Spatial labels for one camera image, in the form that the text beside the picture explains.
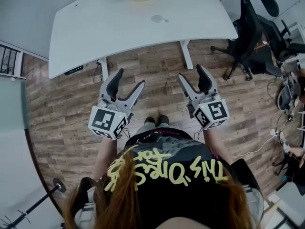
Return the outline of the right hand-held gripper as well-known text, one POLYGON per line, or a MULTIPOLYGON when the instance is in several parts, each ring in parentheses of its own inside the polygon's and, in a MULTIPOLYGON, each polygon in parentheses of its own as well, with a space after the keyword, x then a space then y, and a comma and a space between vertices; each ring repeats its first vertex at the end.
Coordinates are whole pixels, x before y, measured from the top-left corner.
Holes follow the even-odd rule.
POLYGON ((183 92, 189 99, 190 118, 195 118, 203 130, 218 127, 230 117, 226 101, 217 93, 218 86, 210 72, 200 64, 196 69, 199 74, 198 91, 183 74, 178 74, 183 92))

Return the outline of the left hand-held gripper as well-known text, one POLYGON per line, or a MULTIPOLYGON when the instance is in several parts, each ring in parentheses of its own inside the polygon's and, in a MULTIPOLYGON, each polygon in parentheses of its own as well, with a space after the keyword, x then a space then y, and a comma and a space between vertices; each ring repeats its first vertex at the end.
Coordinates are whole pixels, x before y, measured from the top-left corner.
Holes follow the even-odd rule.
POLYGON ((123 72, 124 69, 119 69, 101 84, 98 104, 92 107, 89 118, 89 129, 111 140, 116 140, 130 122, 132 108, 145 87, 145 80, 142 80, 126 98, 116 99, 123 72))

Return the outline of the person's left forearm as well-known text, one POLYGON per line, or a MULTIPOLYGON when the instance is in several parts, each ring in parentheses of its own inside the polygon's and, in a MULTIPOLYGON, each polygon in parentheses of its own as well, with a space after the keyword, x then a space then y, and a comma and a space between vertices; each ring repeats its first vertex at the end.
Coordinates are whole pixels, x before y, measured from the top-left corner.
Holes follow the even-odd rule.
POLYGON ((106 172, 117 156, 117 140, 103 138, 97 154, 91 179, 98 181, 106 172))

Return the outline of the person's right forearm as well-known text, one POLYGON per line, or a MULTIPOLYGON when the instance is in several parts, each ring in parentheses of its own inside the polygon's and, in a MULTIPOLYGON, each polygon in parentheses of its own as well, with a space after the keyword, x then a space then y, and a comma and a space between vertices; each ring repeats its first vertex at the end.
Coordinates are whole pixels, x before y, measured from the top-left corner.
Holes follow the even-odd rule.
POLYGON ((228 149, 224 145, 221 137, 219 136, 216 128, 207 129, 203 131, 205 144, 210 148, 211 151, 219 155, 228 164, 233 163, 233 159, 229 154, 228 149))

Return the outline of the person's grey trousers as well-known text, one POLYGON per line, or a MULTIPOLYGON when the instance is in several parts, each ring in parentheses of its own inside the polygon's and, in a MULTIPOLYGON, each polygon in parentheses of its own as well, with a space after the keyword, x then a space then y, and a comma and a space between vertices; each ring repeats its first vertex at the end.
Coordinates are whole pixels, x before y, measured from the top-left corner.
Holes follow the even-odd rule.
POLYGON ((152 130, 155 130, 155 129, 160 129, 160 128, 172 128, 173 126, 171 125, 168 125, 166 123, 162 123, 160 124, 159 126, 156 126, 155 123, 152 123, 152 122, 146 122, 144 124, 144 126, 142 126, 136 133, 134 136, 136 135, 139 135, 141 133, 144 133, 144 132, 147 132, 147 131, 152 131, 152 130))

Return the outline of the black desk control panel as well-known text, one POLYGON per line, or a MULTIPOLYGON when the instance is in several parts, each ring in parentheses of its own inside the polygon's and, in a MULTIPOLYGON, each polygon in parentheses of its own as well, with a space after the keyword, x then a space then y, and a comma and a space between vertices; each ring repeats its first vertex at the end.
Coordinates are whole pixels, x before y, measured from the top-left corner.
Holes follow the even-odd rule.
POLYGON ((76 73, 76 72, 81 71, 81 70, 83 70, 83 65, 75 67, 75 68, 73 68, 73 69, 71 69, 69 71, 66 71, 64 73, 64 75, 71 75, 71 74, 76 73))

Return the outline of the white desk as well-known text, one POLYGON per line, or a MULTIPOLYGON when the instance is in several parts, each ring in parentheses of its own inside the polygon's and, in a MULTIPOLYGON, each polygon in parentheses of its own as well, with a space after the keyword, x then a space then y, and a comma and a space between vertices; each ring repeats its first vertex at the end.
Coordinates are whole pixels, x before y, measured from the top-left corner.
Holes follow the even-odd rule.
POLYGON ((77 0, 54 18, 49 78, 105 57, 160 43, 237 38, 220 0, 77 0), (154 23, 153 15, 169 22, 154 23))

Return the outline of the person's black printed shirt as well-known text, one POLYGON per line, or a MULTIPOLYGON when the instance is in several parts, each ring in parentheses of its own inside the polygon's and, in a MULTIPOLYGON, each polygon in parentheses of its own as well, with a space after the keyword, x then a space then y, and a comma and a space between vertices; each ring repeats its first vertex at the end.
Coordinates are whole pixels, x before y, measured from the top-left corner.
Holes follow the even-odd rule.
POLYGON ((186 132, 133 136, 107 172, 81 180, 70 229, 259 229, 264 199, 243 159, 230 165, 186 132))

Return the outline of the black coat rack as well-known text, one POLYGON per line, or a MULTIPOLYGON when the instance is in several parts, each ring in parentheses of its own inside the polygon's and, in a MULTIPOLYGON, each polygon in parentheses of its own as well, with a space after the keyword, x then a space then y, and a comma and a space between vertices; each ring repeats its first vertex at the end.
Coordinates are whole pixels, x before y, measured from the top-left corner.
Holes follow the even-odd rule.
POLYGON ((34 205, 32 205, 25 212, 18 210, 18 212, 20 212, 21 215, 16 220, 11 221, 7 216, 5 216, 7 221, 5 221, 3 219, 0 219, 3 222, 3 227, 0 227, 0 229, 17 229, 17 225, 20 224, 24 219, 26 219, 29 223, 31 223, 30 220, 27 218, 27 216, 34 209, 36 209, 46 199, 51 198, 55 191, 59 191, 61 193, 65 193, 66 192, 65 185, 58 178, 54 178, 53 179, 53 185, 54 185, 54 187, 53 187, 52 190, 48 191, 46 193, 46 195, 44 195, 40 200, 38 200, 34 205))

